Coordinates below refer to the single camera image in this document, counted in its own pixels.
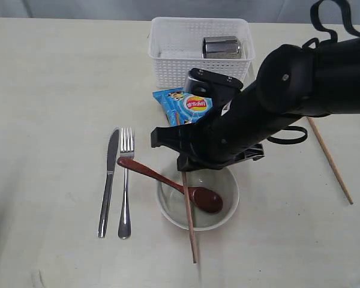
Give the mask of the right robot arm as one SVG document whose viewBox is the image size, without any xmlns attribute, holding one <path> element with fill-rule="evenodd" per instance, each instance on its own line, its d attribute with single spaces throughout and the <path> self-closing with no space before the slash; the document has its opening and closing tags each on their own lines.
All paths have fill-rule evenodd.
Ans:
<svg viewBox="0 0 360 288">
<path fill-rule="evenodd" d="M 199 68 L 186 88 L 212 108 L 193 124 L 155 128 L 151 146 L 179 153 L 180 171 L 219 170 L 244 161 L 254 146 L 304 116 L 360 114 L 360 33 L 301 47 L 284 44 L 261 64 L 248 87 Z"/>
</svg>

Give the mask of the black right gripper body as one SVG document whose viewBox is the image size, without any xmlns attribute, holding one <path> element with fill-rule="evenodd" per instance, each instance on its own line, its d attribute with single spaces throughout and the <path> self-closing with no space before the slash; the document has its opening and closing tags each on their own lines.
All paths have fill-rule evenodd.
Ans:
<svg viewBox="0 0 360 288">
<path fill-rule="evenodd" d="M 264 127 L 260 120 L 249 118 L 215 118 L 194 124 L 157 127 L 151 133 L 151 146 L 168 147 L 186 155 L 198 170 L 224 167 L 264 157 Z"/>
</svg>

